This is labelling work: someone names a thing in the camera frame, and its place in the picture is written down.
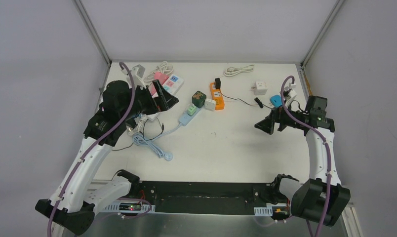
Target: green cube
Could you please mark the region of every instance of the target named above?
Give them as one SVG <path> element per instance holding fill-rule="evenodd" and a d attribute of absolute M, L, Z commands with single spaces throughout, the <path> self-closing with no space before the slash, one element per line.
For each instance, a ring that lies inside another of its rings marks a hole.
<path fill-rule="evenodd" d="M 187 114 L 190 116 L 193 116 L 193 114 L 196 112 L 197 107 L 195 105 L 191 105 L 188 109 L 187 109 Z"/>
<path fill-rule="evenodd" d="M 205 100 L 206 95 L 199 90 L 191 97 L 192 103 L 197 106 L 197 108 L 203 107 Z"/>

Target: white power strip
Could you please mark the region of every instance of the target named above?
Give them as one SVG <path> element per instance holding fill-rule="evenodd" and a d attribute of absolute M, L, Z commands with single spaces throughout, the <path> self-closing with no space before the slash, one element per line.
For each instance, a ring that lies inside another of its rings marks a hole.
<path fill-rule="evenodd" d="M 184 84 L 184 79 L 182 79 L 181 77 L 179 77 L 179 76 L 177 76 L 177 75 L 174 75 L 174 74 L 172 74 L 172 76 L 170 76 L 169 78 L 168 78 L 168 80 L 166 80 L 165 82 L 164 82 L 164 84 L 162 85 L 163 86 L 163 88 L 166 90 L 166 91 L 168 91 L 171 95 L 175 95 L 176 93 L 177 93 L 177 91 L 181 88 L 181 86 Z M 155 93 L 152 97 L 157 97 L 158 96 L 158 93 Z M 147 117 L 148 117 L 148 119 L 150 120 L 150 121 L 153 121 L 153 120 L 155 120 L 155 118 L 158 116 L 160 114 L 160 112 L 159 113 L 156 113 L 156 114 L 153 114 L 153 115 L 148 115 Z"/>

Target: pink object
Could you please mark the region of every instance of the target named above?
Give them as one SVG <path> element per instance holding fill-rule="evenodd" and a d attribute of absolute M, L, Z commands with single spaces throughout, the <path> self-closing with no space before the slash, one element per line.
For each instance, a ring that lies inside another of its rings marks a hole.
<path fill-rule="evenodd" d="M 156 72 L 154 78 L 155 80 L 158 80 L 161 85 L 163 85 L 164 82 L 166 82 L 166 80 L 169 78 L 169 76 L 160 72 Z M 151 86 L 149 87 L 149 91 L 151 92 L 151 95 L 154 95 L 157 92 L 153 84 L 151 84 Z"/>

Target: dark green box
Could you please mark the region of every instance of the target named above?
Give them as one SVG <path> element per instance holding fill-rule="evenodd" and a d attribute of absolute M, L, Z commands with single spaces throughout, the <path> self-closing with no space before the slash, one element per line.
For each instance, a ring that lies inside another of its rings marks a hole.
<path fill-rule="evenodd" d="M 203 107 L 205 100 L 206 100 L 206 95 L 203 92 L 199 91 L 199 90 L 191 97 L 192 103 L 197 108 Z"/>

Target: robotic arm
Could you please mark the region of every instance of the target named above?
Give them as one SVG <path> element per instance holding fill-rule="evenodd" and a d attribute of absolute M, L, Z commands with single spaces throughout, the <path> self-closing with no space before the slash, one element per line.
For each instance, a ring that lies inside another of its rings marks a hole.
<path fill-rule="evenodd" d="M 289 87 L 282 91 L 285 98 L 283 106 L 273 109 L 270 115 L 255 124 L 255 127 L 270 135 L 274 132 L 275 123 L 279 123 L 278 131 L 283 131 L 288 126 L 303 130 L 309 147 L 309 180 L 301 185 L 292 176 L 279 174 L 271 183 L 269 196 L 272 198 L 269 201 L 275 204 L 277 199 L 287 198 L 291 201 L 291 214 L 293 216 L 318 223 L 324 217 L 322 224 L 333 226 L 351 197 L 350 190 L 341 186 L 335 168 L 332 148 L 335 132 L 334 121 L 326 117 L 327 99 L 319 96 L 309 96 L 305 111 L 292 111 L 291 102 L 296 96 L 293 87 L 291 83 Z M 297 123 L 285 110 L 288 110 L 293 117 L 307 126 Z M 326 139 L 331 158 L 330 169 L 328 169 L 326 146 L 320 135 L 309 127 L 315 128 Z M 330 176 L 329 200 L 327 200 L 328 195 L 326 194 L 328 175 Z"/>
<path fill-rule="evenodd" d="M 131 123 L 139 114 L 151 115 L 166 111 L 178 103 L 178 99 L 169 94 L 159 81 L 154 81 L 153 85 L 158 93 L 155 98 L 151 96 L 147 87 L 137 86 L 135 90 L 130 89 L 128 83 L 122 80 L 107 85 L 98 112 L 89 120 L 84 131 L 77 157 L 58 189 L 49 199 L 40 199 L 37 202 L 38 212 L 76 235 L 81 235 L 92 224 L 98 212 L 114 200 L 127 195 L 132 184 L 139 183 L 138 176 L 120 170 L 104 187 L 94 192 L 86 192 L 104 158 L 126 131 L 125 123 Z M 127 112 L 132 96 L 135 100 Z M 121 122 L 110 132 L 121 119 L 125 122 Z M 94 143 L 97 144 L 83 159 L 81 155 Z"/>

